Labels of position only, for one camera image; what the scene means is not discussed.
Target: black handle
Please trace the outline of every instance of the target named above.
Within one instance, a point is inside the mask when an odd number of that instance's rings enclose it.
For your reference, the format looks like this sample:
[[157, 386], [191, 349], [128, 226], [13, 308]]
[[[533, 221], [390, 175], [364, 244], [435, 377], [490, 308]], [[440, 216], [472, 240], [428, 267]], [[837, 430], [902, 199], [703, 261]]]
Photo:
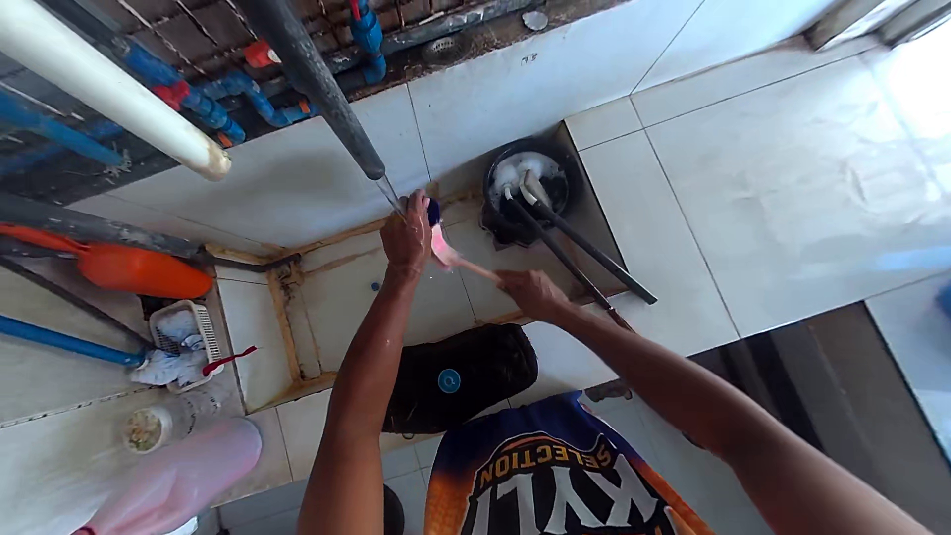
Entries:
[[551, 221], [553, 225], [567, 234], [573, 242], [585, 249], [585, 252], [590, 254], [594, 260], [597, 260], [598, 264], [604, 266], [605, 269], [610, 271], [611, 274], [617, 277], [619, 281], [624, 283], [628, 289], [634, 292], [634, 295], [643, 299], [648, 305], [657, 303], [657, 298], [654, 297], [653, 294], [650, 293], [645, 287], [642, 287], [640, 284], [638, 284], [637, 281], [631, 277], [630, 273], [624, 270], [623, 267], [618, 266], [617, 263], [614, 262], [607, 254], [602, 252], [601, 249], [595, 247], [594, 244], [589, 242], [587, 238], [579, 234], [577, 230], [572, 228], [572, 226], [569, 225], [568, 222], [565, 221], [560, 215], [554, 213], [554, 210], [549, 208], [545, 203], [538, 201], [532, 205], [532, 208], [540, 211], [545, 219]]
[[537, 221], [535, 221], [535, 218], [532, 217], [529, 211], [526, 210], [525, 207], [523, 207], [517, 200], [509, 199], [509, 201], [518, 210], [518, 213], [522, 216], [522, 219], [524, 219], [530, 227], [534, 228], [534, 231], [538, 233], [542, 241], [545, 242], [545, 245], [547, 245], [548, 248], [552, 250], [554, 255], [558, 257], [558, 260], [560, 260], [561, 263], [565, 265], [565, 268], [568, 268], [568, 271], [574, 275], [574, 278], [577, 279], [583, 287], [585, 287], [585, 290], [587, 290], [588, 294], [594, 298], [594, 301], [605, 310], [614, 310], [614, 307], [612, 307], [611, 303], [608, 302], [608, 298], [606, 298], [604, 294], [601, 293], [601, 290], [599, 290], [594, 285], [591, 279], [581, 272], [581, 269], [578, 269], [578, 266], [572, 262], [572, 259], [568, 258], [568, 254], [565, 253], [565, 250], [561, 248], [558, 242], [556, 242], [552, 236], [549, 236], [545, 233], [545, 230], [541, 227], [541, 225], [538, 224]]

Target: drain cover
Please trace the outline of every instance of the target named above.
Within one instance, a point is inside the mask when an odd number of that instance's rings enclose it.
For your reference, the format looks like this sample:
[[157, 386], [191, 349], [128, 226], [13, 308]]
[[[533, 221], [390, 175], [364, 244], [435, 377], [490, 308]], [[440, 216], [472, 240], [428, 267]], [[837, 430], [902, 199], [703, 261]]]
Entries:
[[430, 65], [449, 65], [462, 59], [469, 47], [469, 40], [460, 34], [439, 37], [423, 47], [422, 59]]

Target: gray pipe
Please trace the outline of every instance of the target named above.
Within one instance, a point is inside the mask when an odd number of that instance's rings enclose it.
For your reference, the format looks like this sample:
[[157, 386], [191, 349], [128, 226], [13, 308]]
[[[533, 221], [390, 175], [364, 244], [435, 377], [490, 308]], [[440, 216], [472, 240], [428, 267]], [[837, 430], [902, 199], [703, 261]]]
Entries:
[[291, 86], [320, 108], [323, 119], [366, 177], [383, 178], [386, 174], [383, 161], [294, 8], [287, 0], [236, 0], [236, 3], [254, 30], [281, 58], [281, 67]]
[[182, 258], [197, 257], [202, 245], [127, 223], [111, 221], [69, 208], [0, 193], [0, 223], [49, 230], [83, 242], [103, 242], [157, 250]]

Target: white plastic basket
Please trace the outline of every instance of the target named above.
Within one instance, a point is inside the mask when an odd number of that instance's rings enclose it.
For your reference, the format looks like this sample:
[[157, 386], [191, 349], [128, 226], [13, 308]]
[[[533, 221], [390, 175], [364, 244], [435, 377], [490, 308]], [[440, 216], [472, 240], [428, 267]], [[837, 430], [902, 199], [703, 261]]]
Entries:
[[[166, 353], [173, 353], [175, 355], [182, 353], [182, 347], [171, 338], [159, 332], [159, 329], [156, 327], [159, 320], [179, 310], [189, 310], [195, 318], [195, 324], [198, 325], [198, 333], [202, 335], [202, 340], [204, 340], [204, 351], [208, 355], [208, 363], [211, 364], [221, 359], [222, 349], [218, 346], [218, 339], [215, 338], [215, 330], [211, 327], [211, 317], [208, 315], [208, 308], [204, 305], [195, 305], [187, 299], [156, 310], [152, 313], [151, 317], [148, 318], [148, 328], [152, 331], [152, 341], [155, 342], [155, 345]], [[201, 381], [188, 383], [185, 386], [179, 386], [177, 381], [173, 381], [168, 384], [168, 390], [174, 394], [178, 394], [190, 390], [195, 386], [204, 385], [211, 380], [212, 376], [220, 371], [222, 371], [222, 369], [217, 367], [210, 375]]]

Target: blue pipe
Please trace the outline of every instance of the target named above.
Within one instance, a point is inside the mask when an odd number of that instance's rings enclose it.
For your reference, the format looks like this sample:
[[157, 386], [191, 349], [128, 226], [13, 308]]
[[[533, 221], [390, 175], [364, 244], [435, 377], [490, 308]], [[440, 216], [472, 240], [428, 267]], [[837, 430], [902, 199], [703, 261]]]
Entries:
[[0, 121], [42, 135], [67, 149], [98, 160], [107, 166], [119, 167], [125, 159], [122, 154], [107, 149], [82, 132], [71, 129], [46, 115], [26, 109], [13, 97], [0, 92]]
[[232, 70], [219, 80], [199, 85], [198, 92], [212, 100], [218, 100], [227, 95], [244, 94], [267, 124], [276, 128], [290, 126], [300, 119], [313, 117], [318, 113], [316, 107], [306, 104], [274, 109], [258, 83], [240, 70]]
[[[104, 139], [118, 135], [120, 132], [122, 132], [122, 130], [122, 127], [113, 123], [112, 121], [109, 121], [108, 119], [101, 119], [83, 128], [81, 133], [89, 136], [92, 139]], [[59, 154], [64, 150], [66, 150], [66, 148], [64, 148], [62, 145], [58, 145], [56, 143], [46, 143], [35, 149], [23, 150], [13, 154], [12, 156], [0, 158], [0, 176], [26, 170], [33, 165], [46, 160], [50, 156]]]
[[102, 359], [111, 363], [121, 364], [128, 367], [139, 367], [146, 361], [144, 353], [133, 355], [111, 347], [100, 346], [86, 340], [80, 340], [74, 336], [49, 330], [48, 328], [38, 327], [32, 324], [14, 320], [7, 316], [0, 316], [0, 333], [30, 340], [46, 346], [59, 347], [67, 351], [86, 355], [96, 359]]
[[386, 58], [379, 49], [383, 44], [383, 28], [366, 0], [359, 0], [358, 5], [359, 20], [350, 17], [350, 33], [353, 34], [354, 43], [367, 53], [360, 69], [363, 79], [367, 84], [377, 84], [386, 76]]
[[[128, 51], [123, 61], [152, 87], [170, 87], [184, 83], [182, 75], [168, 63], [153, 56], [138, 43], [129, 41]], [[191, 109], [213, 129], [220, 130], [233, 144], [244, 141], [244, 129], [228, 117], [228, 112], [214, 100], [204, 96], [201, 91], [185, 84], [188, 95], [182, 99], [182, 106]]]

